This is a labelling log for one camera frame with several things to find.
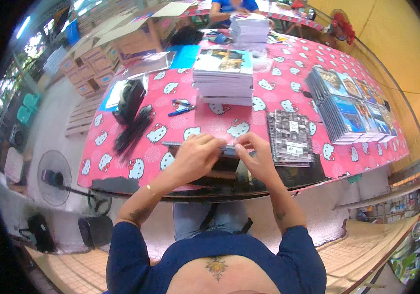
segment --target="red fan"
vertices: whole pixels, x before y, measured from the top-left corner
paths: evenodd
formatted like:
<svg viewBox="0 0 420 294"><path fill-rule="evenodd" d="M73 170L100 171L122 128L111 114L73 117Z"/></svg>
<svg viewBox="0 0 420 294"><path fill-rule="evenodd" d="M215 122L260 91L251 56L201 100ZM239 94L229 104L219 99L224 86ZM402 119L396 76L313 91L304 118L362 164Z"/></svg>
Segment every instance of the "red fan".
<svg viewBox="0 0 420 294"><path fill-rule="evenodd" d="M295 0L295 1L293 1L291 7L293 9L299 9L299 8L305 7L305 5L303 4L303 2L301 0Z"/></svg>
<svg viewBox="0 0 420 294"><path fill-rule="evenodd" d="M331 12L331 24L328 28L328 33L336 36L341 41L347 41L349 45L354 42L355 31L349 23L349 19L345 12L341 9L334 9Z"/></svg>

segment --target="woman's hand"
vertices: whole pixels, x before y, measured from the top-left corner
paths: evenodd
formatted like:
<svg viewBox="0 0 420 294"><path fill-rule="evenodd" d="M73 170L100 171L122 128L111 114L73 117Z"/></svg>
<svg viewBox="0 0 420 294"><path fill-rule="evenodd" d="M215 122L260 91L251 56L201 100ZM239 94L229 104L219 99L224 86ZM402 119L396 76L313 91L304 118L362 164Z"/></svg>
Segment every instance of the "woman's hand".
<svg viewBox="0 0 420 294"><path fill-rule="evenodd" d="M269 26L271 29L275 30L275 22L271 19L269 19Z"/></svg>
<svg viewBox="0 0 420 294"><path fill-rule="evenodd" d="M175 188L200 179L211 171L227 142L210 134L190 135L180 146L174 162L162 173Z"/></svg>
<svg viewBox="0 0 420 294"><path fill-rule="evenodd" d="M255 155L251 157L247 149L254 149ZM253 132L238 137L236 155L244 162L255 178L269 185L273 181L280 181L272 160L270 144Z"/></svg>
<svg viewBox="0 0 420 294"><path fill-rule="evenodd" d="M245 9L245 8L238 8L236 11L239 14L244 14L244 15L250 15L251 14L251 12L248 9Z"/></svg>

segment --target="navy blue shirt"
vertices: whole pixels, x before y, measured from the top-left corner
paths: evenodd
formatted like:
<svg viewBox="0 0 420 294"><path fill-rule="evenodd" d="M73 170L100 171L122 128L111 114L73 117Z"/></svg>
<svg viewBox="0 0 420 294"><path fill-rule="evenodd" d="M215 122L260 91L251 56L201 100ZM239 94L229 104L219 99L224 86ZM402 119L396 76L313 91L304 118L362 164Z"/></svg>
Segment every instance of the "navy blue shirt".
<svg viewBox="0 0 420 294"><path fill-rule="evenodd" d="M140 230L130 222L115 225L107 262L107 287L115 293L166 293L184 264L208 256L244 256L257 263L280 293L324 293L326 270L305 227L288 228L277 255L249 235L203 232L172 244L161 261L150 266Z"/></svg>
<svg viewBox="0 0 420 294"><path fill-rule="evenodd" d="M238 8L238 7L233 6L230 0L212 0L212 3L213 2L220 3L221 5L220 12L225 12L228 14ZM259 9L259 6L257 6L257 3L255 2L255 0L242 0L240 7L248 9L251 12ZM231 21L229 19L220 21L219 23L227 25L227 26L231 25Z"/></svg>

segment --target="person in blue shirt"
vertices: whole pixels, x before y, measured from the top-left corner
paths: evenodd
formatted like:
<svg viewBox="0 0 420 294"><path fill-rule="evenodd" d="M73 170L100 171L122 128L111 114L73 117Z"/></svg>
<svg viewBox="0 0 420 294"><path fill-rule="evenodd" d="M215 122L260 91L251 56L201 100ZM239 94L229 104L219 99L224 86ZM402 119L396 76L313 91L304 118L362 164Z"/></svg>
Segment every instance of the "person in blue shirt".
<svg viewBox="0 0 420 294"><path fill-rule="evenodd" d="M260 14L259 6L255 0L212 0L210 9L210 24L208 29L229 28L231 25L230 14ZM275 23L269 19L271 28Z"/></svg>
<svg viewBox="0 0 420 294"><path fill-rule="evenodd" d="M204 204L174 204L176 242L150 265L142 224L161 197L210 172L227 144L209 134L191 135L173 163L119 210L107 262L109 293L325 292L324 264L308 235L303 211L275 170L270 144L252 132L237 142L237 156L270 192L282 234L278 253L242 232L247 217L240 201L220 203L211 220L211 208ZM254 149L255 156L247 149Z"/></svg>

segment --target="wooden pallet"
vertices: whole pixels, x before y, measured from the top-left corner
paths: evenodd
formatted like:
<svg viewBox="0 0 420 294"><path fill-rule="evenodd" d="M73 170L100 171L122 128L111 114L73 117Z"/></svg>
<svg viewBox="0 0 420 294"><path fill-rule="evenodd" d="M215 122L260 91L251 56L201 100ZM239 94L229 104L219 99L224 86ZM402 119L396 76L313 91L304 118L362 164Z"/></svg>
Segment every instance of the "wooden pallet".
<svg viewBox="0 0 420 294"><path fill-rule="evenodd" d="M82 97L79 103L72 111L68 126L66 127L65 136L72 134L84 134L89 132L92 121L94 120L95 112L102 103L102 94L94 97Z"/></svg>

